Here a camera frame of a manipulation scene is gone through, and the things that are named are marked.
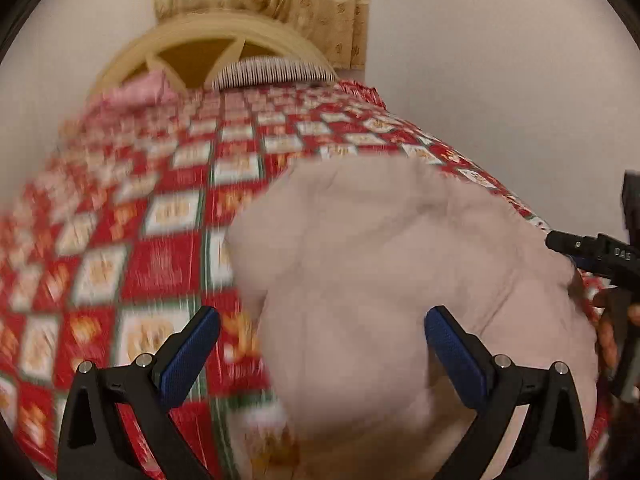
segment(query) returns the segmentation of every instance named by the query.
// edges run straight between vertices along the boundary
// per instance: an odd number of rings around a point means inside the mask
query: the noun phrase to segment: bedspread
[[[63,146],[0,222],[0,408],[24,452],[55,477],[78,364],[129,364],[202,304],[222,332],[172,418],[215,478],[294,478],[298,448],[239,305],[225,229],[301,157],[404,154],[502,196],[497,180],[414,124],[335,88],[196,91]],[[146,472],[162,478],[132,413]]]

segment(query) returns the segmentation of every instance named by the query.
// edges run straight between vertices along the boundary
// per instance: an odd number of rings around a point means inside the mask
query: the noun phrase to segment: pillow
[[[273,83],[335,81],[333,70],[286,57],[248,57],[233,63],[213,80],[214,90]]]

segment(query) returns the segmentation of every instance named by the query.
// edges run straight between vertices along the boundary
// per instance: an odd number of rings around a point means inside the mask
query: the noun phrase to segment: headboard
[[[236,10],[208,10],[162,22],[129,43],[98,76],[90,94],[161,69],[172,88],[209,85],[226,66],[252,56],[283,56],[333,71],[313,44],[282,23]]]

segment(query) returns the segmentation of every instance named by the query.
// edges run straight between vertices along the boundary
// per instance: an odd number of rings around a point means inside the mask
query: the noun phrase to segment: blue gripper pad
[[[447,371],[462,403],[479,411],[489,391],[485,373],[467,347],[471,336],[462,330],[443,306],[432,308],[424,317],[427,345],[433,349]]]
[[[220,314],[203,306],[156,352],[151,378],[165,410],[182,405],[220,335]]]

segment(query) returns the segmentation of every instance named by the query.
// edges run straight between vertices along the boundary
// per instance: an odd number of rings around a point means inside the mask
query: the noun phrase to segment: pink cloth
[[[426,347],[439,304],[492,354],[567,362],[589,431],[595,333],[544,237],[482,187],[398,156],[301,161],[236,216],[236,284],[311,478],[427,480],[449,457],[474,413]]]
[[[154,70],[92,98],[82,113],[80,127],[108,127],[139,108],[173,104],[178,98],[164,72]]]

